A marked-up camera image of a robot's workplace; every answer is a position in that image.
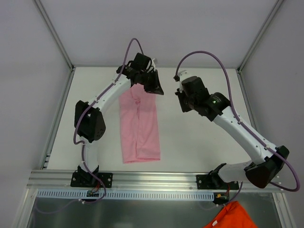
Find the pink t shirt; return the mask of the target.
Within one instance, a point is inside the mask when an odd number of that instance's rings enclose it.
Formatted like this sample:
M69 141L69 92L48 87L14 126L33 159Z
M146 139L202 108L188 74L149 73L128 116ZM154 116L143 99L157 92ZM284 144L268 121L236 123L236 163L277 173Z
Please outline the pink t shirt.
M119 97L123 163L161 159L156 95L136 84Z

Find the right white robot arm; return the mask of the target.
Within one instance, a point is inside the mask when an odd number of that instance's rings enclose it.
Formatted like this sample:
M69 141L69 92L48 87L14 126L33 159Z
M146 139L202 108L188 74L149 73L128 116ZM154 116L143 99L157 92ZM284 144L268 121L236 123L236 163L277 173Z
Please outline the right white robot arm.
M221 189L228 182L249 181L258 188L265 188L281 171L284 159L289 155L285 146L277 147L264 139L255 129L234 115L230 101L221 93L209 94L200 77L190 76L180 80L175 93L183 112L191 110L207 117L224 129L249 155L250 160L237 164L220 164L211 173L211 185Z

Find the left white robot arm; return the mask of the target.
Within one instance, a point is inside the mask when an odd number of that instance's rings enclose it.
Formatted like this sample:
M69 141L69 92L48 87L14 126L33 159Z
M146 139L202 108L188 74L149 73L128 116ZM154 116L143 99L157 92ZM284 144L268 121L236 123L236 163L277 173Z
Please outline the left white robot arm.
M118 67L112 81L104 91L75 106L75 145L81 144L81 162L72 174L71 187L90 188L101 185L105 178L99 173L98 140L106 131L104 114L107 109L128 89L142 85L148 94L163 95L155 59L137 53L134 60Z

